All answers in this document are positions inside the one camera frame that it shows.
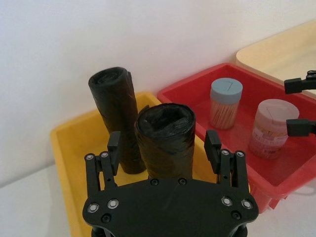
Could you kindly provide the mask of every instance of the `rolled trash bag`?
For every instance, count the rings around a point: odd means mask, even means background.
[[[185,105],[141,111],[135,133],[150,178],[192,178],[196,117]]]
[[[109,68],[93,75],[88,84],[108,132],[121,131],[123,170],[128,174],[144,171],[134,132],[138,113],[131,73]]]

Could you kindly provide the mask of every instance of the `screw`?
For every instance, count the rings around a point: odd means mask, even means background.
[[[241,219],[241,214],[237,211],[232,211],[232,217],[236,220],[240,220]]]
[[[251,209],[252,208],[252,204],[248,200],[242,200],[241,204],[242,204],[243,207],[245,207],[247,209]]]
[[[93,158],[93,155],[87,155],[85,158],[86,158],[87,160],[91,160],[91,159]]]
[[[222,154],[227,156],[229,154],[229,152],[226,150],[222,150]]]
[[[99,209],[99,205],[96,203],[90,204],[88,207],[88,212],[94,213]]]
[[[233,202],[229,197],[223,197],[222,204],[224,204],[225,206],[231,206],[233,205]]]
[[[242,153],[242,152],[236,152],[236,154],[237,154],[237,156],[239,156],[239,157],[243,157],[245,154],[244,153]]]
[[[104,214],[102,217],[101,217],[101,221],[103,223],[109,223],[111,221],[111,215],[110,214]]]
[[[180,178],[180,179],[178,180],[178,182],[179,182],[179,184],[181,184],[181,185],[185,185],[185,184],[187,183],[186,179],[184,179],[184,178]]]
[[[117,208],[118,205],[119,205],[119,201],[117,199],[111,199],[108,202],[108,208],[109,209],[115,209],[115,208]]]
[[[103,152],[102,154],[101,154],[101,157],[103,157],[103,158],[105,158],[105,157],[107,157],[109,154],[107,153],[107,152]]]
[[[158,181],[158,179],[152,179],[152,180],[150,181],[150,183],[151,183],[151,185],[153,185],[153,186],[157,186],[158,183],[159,183],[159,181]]]

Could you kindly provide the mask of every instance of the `plastic tray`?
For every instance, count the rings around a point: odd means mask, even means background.
[[[150,93],[136,95],[138,110],[146,105],[154,106],[160,101]],[[73,237],[91,236],[91,227],[82,218],[82,208],[87,199],[84,155],[99,154],[106,150],[109,134],[98,111],[92,111],[75,118],[51,132],[51,142],[66,204],[71,235]],[[193,177],[208,182],[216,182],[211,165],[207,160],[204,143],[196,136],[193,162]],[[115,177],[121,186],[145,180],[147,172],[128,175],[119,167]]]
[[[248,143],[257,107],[266,99],[283,99],[297,106],[301,118],[312,119],[316,118],[316,100],[301,94],[285,95],[284,87],[233,64],[220,64],[168,86],[158,93],[158,99],[190,106],[197,116],[196,134],[205,139],[205,131],[214,129],[209,124],[211,84],[223,77],[239,80],[243,93],[234,127],[218,133],[228,149],[246,152],[251,194],[262,213],[316,177],[316,138],[290,137],[278,159],[256,157],[248,152]]]
[[[316,70],[316,21],[311,21],[240,50],[237,65],[279,84],[305,79]],[[316,90],[303,91],[316,98]]]

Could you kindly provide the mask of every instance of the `pink lid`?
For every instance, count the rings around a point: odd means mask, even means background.
[[[285,100],[269,99],[262,101],[257,110],[256,122],[262,126],[285,126],[287,119],[297,119],[297,107]]]

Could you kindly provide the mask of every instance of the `white tabletop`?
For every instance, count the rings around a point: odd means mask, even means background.
[[[56,166],[0,189],[1,237],[70,237]],[[248,224],[249,237],[315,237],[316,180]]]

